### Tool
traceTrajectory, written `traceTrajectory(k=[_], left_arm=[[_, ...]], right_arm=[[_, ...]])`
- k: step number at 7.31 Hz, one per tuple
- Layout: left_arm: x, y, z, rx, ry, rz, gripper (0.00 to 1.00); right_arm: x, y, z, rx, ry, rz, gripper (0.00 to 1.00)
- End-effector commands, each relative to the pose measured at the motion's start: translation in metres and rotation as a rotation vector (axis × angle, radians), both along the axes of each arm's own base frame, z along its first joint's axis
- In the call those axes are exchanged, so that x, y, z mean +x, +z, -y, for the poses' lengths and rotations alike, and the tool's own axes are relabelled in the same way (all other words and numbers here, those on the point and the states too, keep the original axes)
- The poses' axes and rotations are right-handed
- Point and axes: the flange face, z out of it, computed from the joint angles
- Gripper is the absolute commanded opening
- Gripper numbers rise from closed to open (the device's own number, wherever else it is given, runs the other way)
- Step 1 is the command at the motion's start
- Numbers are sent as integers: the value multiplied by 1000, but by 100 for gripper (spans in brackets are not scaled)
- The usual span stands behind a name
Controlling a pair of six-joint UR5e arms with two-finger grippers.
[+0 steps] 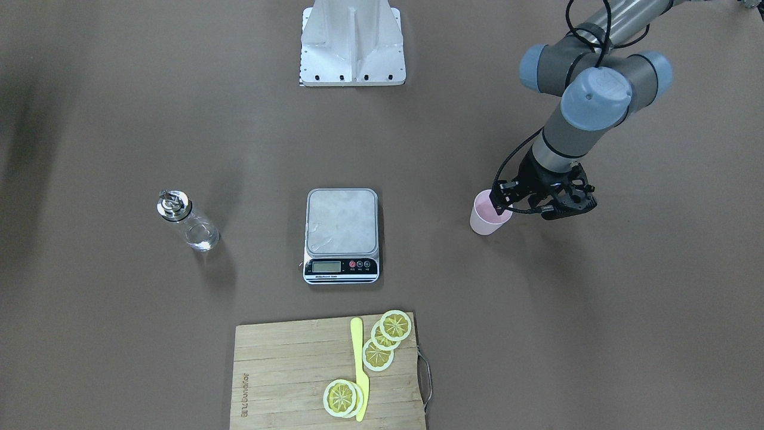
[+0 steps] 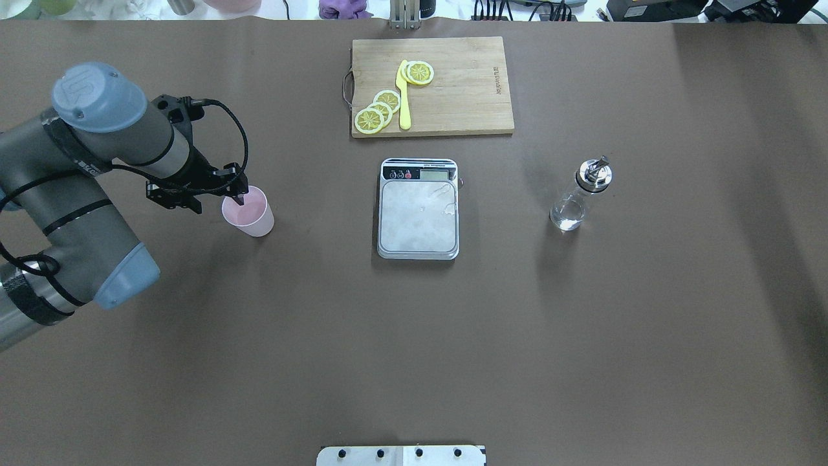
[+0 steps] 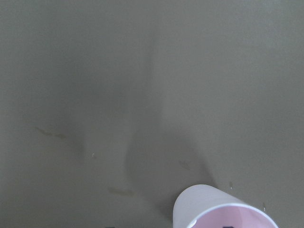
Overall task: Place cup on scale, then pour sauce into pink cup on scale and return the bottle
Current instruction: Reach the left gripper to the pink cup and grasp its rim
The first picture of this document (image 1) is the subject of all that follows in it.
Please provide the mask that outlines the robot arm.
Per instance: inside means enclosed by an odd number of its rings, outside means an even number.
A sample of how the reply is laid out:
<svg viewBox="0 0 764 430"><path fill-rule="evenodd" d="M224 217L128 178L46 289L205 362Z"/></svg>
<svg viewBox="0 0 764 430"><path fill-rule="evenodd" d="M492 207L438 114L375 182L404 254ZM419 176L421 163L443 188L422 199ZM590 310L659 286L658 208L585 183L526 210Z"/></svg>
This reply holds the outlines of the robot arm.
<svg viewBox="0 0 764 430"><path fill-rule="evenodd" d="M546 124L518 145L526 154L516 175L510 180L495 175L489 201L497 215L538 213L557 220L597 207L581 160L609 130L657 101L673 81L671 63L660 52L627 57L613 52L639 42L652 21L678 5L605 1L580 24L566 17L568 31L555 44L525 52L521 83L560 100Z"/></svg>

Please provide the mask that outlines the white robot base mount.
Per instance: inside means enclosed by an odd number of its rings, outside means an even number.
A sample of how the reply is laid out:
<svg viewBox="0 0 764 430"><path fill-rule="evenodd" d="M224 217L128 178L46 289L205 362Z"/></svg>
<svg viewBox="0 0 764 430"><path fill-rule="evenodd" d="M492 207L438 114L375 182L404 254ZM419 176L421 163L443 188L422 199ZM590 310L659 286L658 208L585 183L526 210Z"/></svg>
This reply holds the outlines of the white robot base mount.
<svg viewBox="0 0 764 430"><path fill-rule="evenodd" d="M301 17L304 87L403 85L401 12L388 1L316 1Z"/></svg>

